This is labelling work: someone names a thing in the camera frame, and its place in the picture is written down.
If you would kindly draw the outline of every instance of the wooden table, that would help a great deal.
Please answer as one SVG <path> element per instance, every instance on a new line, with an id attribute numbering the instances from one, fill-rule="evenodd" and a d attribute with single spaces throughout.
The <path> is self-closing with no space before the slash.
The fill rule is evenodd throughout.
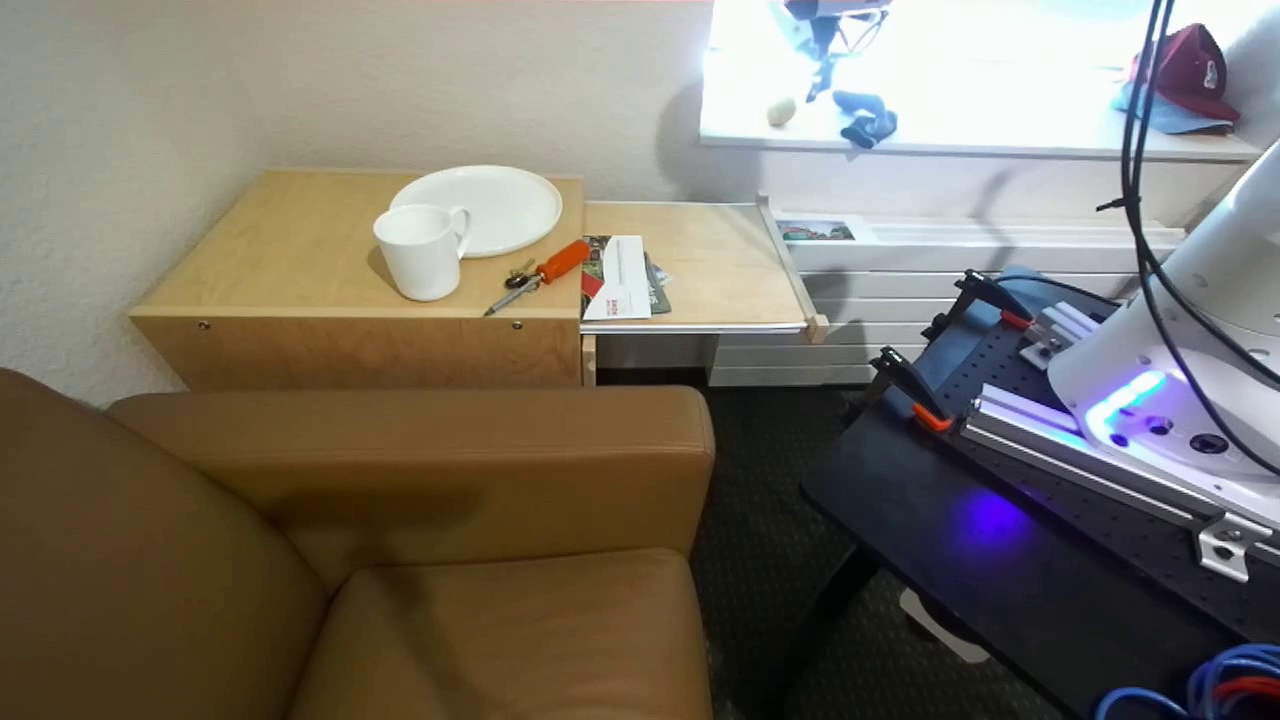
<path id="1" fill-rule="evenodd" d="M 134 310 L 190 390 L 592 385 L 596 335 L 802 334 L 790 258 L 751 208 L 587 205 L 557 179 L 559 224 L 507 258 L 469 258 L 451 297 L 391 287 L 373 220 L 422 173 L 266 173 Z M 505 278 L 596 231 L 646 235 L 671 318 L 580 326 L 580 278 L 483 319 Z"/>

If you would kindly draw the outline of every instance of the metal bracket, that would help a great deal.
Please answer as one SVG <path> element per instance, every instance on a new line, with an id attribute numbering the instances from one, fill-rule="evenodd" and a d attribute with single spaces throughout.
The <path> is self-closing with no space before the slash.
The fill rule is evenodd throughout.
<path id="1" fill-rule="evenodd" d="M 1257 542 L 1269 535 L 1248 521 L 1220 515 L 1198 534 L 1199 545 L 1199 569 L 1211 569 L 1235 583 L 1248 583 L 1248 553 Z"/>

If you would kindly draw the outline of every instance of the dark carpet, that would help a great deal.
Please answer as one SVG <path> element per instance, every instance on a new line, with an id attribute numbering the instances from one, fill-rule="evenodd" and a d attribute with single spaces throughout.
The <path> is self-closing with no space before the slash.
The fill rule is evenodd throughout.
<path id="1" fill-rule="evenodd" d="M 802 498 L 806 473 L 840 433 L 852 393 L 710 390 L 715 479 L 691 553 L 715 652 L 722 720 L 758 720 L 780 676 L 795 617 L 844 555 L 844 534 Z M 790 692 L 785 720 L 1062 720 L 1002 660 L 961 665 L 902 610 L 902 579 L 877 571 Z"/>

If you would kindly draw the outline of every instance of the white wall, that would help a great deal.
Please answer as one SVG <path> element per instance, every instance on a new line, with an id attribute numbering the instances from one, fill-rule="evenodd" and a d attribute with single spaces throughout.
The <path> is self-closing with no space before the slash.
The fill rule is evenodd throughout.
<path id="1" fill-rule="evenodd" d="M 174 378 L 129 303 L 256 166 L 194 0 L 0 0 L 0 365 L 111 400 Z"/>
<path id="2" fill-rule="evenodd" d="M 712 0 L 0 0 L 0 365 L 170 390 L 124 312 L 266 166 L 526 166 L 592 197 L 1094 220 L 1118 170 L 702 147 Z M 1168 170 L 1198 218 L 1232 170 Z"/>

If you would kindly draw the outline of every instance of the black cable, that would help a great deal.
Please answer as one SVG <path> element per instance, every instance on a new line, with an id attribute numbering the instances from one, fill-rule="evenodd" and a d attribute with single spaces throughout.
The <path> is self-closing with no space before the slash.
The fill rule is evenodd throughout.
<path id="1" fill-rule="evenodd" d="M 1142 51 L 1142 67 L 1133 81 L 1133 95 L 1128 95 L 1128 112 L 1125 112 L 1125 141 L 1119 141 L 1119 202 L 1114 202 L 1108 208 L 1125 208 L 1125 220 L 1133 227 L 1133 244 L 1136 244 L 1136 282 L 1147 303 L 1147 318 L 1157 326 L 1157 335 L 1164 339 L 1173 365 L 1186 374 L 1192 398 L 1199 400 L 1205 417 L 1265 473 L 1280 477 L 1280 468 L 1271 460 L 1265 460 L 1260 452 L 1251 452 L 1232 429 L 1228 421 L 1216 411 L 1216 406 L 1207 400 L 1205 385 L 1198 381 L 1192 365 L 1186 360 L 1186 352 L 1175 347 L 1160 310 L 1157 310 L 1157 291 L 1154 291 L 1154 278 L 1160 282 L 1160 287 L 1205 330 L 1211 334 L 1228 352 L 1245 352 L 1248 370 L 1265 370 L 1248 347 L 1242 347 L 1228 334 L 1220 334 L 1211 319 L 1205 319 L 1164 278 L 1147 235 L 1145 235 L 1145 218 L 1142 218 L 1142 179 L 1145 179 L 1145 154 L 1147 154 L 1147 129 L 1154 129 L 1154 105 L 1157 105 L 1157 66 L 1164 58 L 1164 38 L 1168 38 L 1168 19 L 1173 19 L 1173 0 L 1154 0 L 1154 16 L 1147 16 L 1147 38 L 1145 38 L 1145 51 Z"/>

